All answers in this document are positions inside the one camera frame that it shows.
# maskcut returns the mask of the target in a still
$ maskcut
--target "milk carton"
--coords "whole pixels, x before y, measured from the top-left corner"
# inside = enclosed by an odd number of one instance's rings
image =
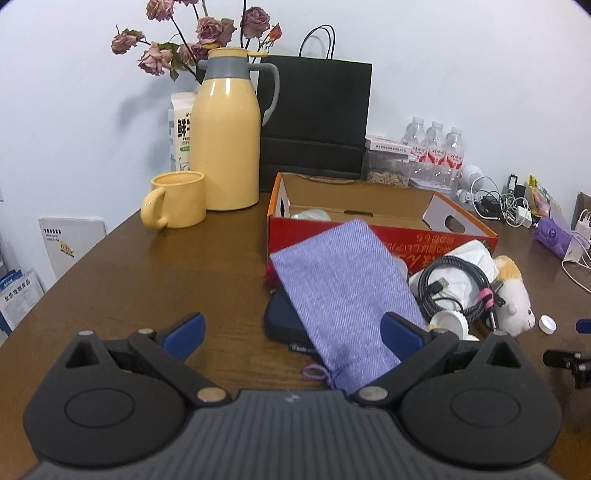
[[[170,170],[189,170],[189,130],[195,92],[173,93],[168,110]]]

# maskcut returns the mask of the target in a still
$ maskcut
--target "red cardboard box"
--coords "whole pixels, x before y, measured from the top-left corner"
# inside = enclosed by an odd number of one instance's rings
[[[290,218],[312,208],[326,211],[333,221]],[[470,240],[482,241],[491,253],[499,241],[479,219],[437,192],[278,173],[267,212],[268,253],[353,218],[367,222],[410,273]]]

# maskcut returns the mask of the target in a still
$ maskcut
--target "white cloth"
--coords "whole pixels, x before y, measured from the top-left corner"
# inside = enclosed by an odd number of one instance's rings
[[[491,254],[478,240],[471,240],[466,244],[460,245],[446,255],[460,257],[477,265],[491,283],[499,275],[499,270],[492,261]],[[421,270],[415,273],[408,280],[408,285],[415,296],[417,296],[418,279],[422,272]],[[442,278],[445,278],[449,282],[449,285],[434,295],[433,298],[451,297],[460,301],[464,308],[468,308],[476,303],[476,297],[479,294],[478,288],[474,281],[462,270],[450,267],[438,268],[431,273],[427,284],[431,284]],[[457,305],[451,300],[441,300],[437,304],[446,310],[457,310]]]

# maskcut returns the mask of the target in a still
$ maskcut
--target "stuffed toy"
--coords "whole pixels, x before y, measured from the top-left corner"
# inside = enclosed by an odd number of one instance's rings
[[[493,261],[499,270],[496,279],[503,282],[497,293],[499,297],[505,300],[502,307],[495,305],[499,329],[512,336],[517,336],[535,325],[530,296],[523,284],[521,272],[512,259],[501,255],[493,259]]]

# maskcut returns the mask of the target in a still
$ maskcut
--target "metal screw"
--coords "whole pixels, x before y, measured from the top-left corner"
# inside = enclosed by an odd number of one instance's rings
[[[359,390],[359,396],[366,401],[380,401],[388,396],[388,390],[382,387],[363,387]]]
[[[219,387],[206,387],[197,392],[197,398],[206,403],[215,403],[226,398],[226,392]]]

